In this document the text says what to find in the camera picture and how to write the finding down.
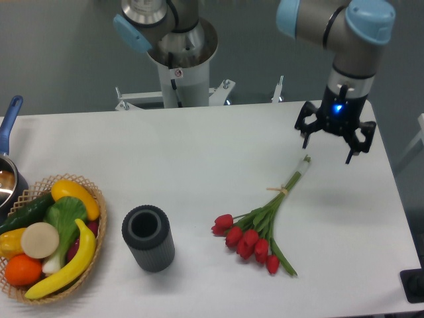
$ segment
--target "tulip bouquet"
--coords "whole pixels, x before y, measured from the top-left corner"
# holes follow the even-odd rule
[[[237,254],[245,260],[254,254],[256,261],[266,264],[270,274],[275,274],[281,264],[289,275],[297,276],[274,240],[274,221],[281,202],[307,171],[310,162],[311,158],[306,156],[285,187],[268,188],[280,193],[263,207],[237,217],[230,214],[217,217],[212,227],[213,234],[225,236],[225,244],[229,248],[237,248]]]

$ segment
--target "cucumber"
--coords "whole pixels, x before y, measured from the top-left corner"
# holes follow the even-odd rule
[[[50,192],[41,195],[21,207],[0,225],[0,235],[3,233],[28,227],[31,224],[42,222],[47,209],[54,204]]]

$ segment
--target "blue pot handle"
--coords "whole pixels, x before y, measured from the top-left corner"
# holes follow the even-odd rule
[[[7,109],[5,118],[0,126],[0,154],[9,154],[9,137],[23,101],[24,99],[22,96],[14,96],[9,108]]]

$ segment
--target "light blue joint cap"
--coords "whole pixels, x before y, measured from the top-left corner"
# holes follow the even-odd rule
[[[277,27],[280,32],[296,38],[297,14],[300,0],[281,0],[277,9]]]
[[[356,35],[376,45],[385,45],[392,36],[395,9],[385,0],[352,0],[346,22]]]
[[[139,53],[146,53],[152,48],[149,41],[147,41],[147,39],[122,16],[116,15],[113,19],[113,26],[119,36],[133,50],[136,50]]]

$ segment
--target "bok choy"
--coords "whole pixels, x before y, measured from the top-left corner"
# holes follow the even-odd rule
[[[59,247],[43,262],[42,271],[46,275],[56,273],[65,266],[66,253],[80,234],[76,219],[87,222],[85,205],[76,197],[63,197],[48,208],[44,222],[50,223],[58,230]]]

